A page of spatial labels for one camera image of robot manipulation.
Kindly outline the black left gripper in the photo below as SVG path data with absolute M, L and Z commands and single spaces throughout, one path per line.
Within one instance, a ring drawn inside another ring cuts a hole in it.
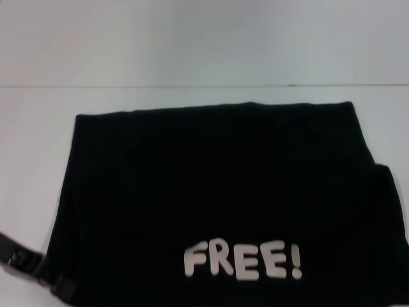
M 72 297 L 75 283 L 62 275 L 49 271 L 47 255 L 33 251 L 1 233 L 1 265 L 28 280 L 48 283 L 52 294 L 58 297 Z

